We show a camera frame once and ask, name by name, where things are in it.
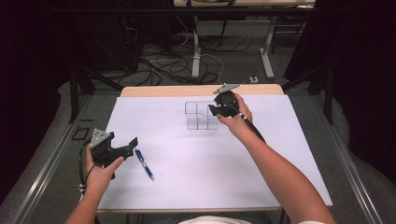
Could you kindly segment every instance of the blue pen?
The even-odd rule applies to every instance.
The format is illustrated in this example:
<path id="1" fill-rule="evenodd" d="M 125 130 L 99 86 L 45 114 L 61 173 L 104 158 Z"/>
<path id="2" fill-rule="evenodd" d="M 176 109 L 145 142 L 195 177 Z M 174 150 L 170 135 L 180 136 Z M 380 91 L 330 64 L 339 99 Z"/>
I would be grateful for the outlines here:
<path id="1" fill-rule="evenodd" d="M 135 149 L 134 152 L 136 153 L 137 158 L 142 162 L 142 165 L 145 168 L 146 172 L 148 173 L 148 176 L 151 177 L 152 180 L 154 180 L 154 175 L 151 173 L 149 167 L 146 165 L 145 159 L 143 158 L 143 155 L 140 152 L 140 150 Z"/>

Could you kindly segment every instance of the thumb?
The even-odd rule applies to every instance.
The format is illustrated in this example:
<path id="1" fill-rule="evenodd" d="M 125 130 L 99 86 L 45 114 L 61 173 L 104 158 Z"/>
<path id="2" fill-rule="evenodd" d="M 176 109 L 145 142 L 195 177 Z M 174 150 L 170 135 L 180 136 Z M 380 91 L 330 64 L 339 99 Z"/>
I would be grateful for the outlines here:
<path id="1" fill-rule="evenodd" d="M 123 157 L 118 157 L 116 160 L 114 160 L 110 165 L 107 166 L 107 170 L 111 173 L 114 173 L 124 162 Z"/>

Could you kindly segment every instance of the person's right hand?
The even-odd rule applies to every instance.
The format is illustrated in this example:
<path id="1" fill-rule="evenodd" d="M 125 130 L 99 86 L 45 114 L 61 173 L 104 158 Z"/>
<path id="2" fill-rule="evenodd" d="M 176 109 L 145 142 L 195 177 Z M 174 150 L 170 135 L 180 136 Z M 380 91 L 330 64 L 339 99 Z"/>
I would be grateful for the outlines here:
<path id="1" fill-rule="evenodd" d="M 244 114 L 250 120 L 250 122 L 253 122 L 252 113 L 245 104 L 244 99 L 239 94 L 235 94 L 235 98 L 238 101 L 239 111 Z M 246 134 L 255 134 L 239 115 L 235 115 L 233 118 L 224 118 L 222 115 L 217 115 L 217 117 L 221 123 L 227 125 L 227 127 L 230 129 L 230 132 L 239 140 L 241 140 L 241 138 Z"/>

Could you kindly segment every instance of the person's left hand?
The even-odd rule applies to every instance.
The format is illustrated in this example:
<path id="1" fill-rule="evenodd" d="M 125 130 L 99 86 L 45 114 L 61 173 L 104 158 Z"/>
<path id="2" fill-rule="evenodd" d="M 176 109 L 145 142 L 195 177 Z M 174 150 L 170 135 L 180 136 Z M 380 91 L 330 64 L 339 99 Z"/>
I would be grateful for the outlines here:
<path id="1" fill-rule="evenodd" d="M 89 174 L 89 176 L 85 194 L 102 198 L 110 184 L 111 176 L 120 167 L 124 158 L 119 157 L 106 168 L 102 168 L 101 164 L 94 164 L 90 146 L 87 146 L 86 151 L 86 174 Z"/>

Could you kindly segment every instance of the white shirt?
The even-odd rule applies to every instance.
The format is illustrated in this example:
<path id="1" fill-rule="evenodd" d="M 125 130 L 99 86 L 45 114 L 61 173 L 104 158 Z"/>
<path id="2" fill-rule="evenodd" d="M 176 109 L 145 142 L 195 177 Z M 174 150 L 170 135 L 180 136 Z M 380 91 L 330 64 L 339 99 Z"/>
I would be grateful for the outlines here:
<path id="1" fill-rule="evenodd" d="M 197 217 L 180 222 L 179 224 L 250 224 L 250 222 L 229 217 Z M 303 221 L 299 224 L 324 224 L 316 221 Z"/>

